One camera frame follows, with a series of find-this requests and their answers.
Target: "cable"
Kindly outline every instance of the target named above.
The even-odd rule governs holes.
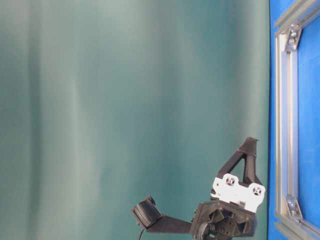
[[[144,229],[142,229],[142,231],[140,232],[139,236],[138,236],[138,240],[141,239],[142,234],[144,233]]]

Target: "metal frame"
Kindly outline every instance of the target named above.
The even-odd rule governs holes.
[[[320,240],[298,196],[298,53],[303,28],[320,16],[320,0],[296,0],[275,23],[276,228],[293,240]]]

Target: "blue panel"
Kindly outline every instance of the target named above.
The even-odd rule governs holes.
[[[270,0],[270,166],[269,166],[269,209],[268,209],[268,239],[282,240],[287,239],[275,227],[277,222],[276,212],[276,61],[275,61],[275,22],[283,14],[294,0]]]
[[[320,228],[320,18],[307,26],[298,48],[299,203]]]

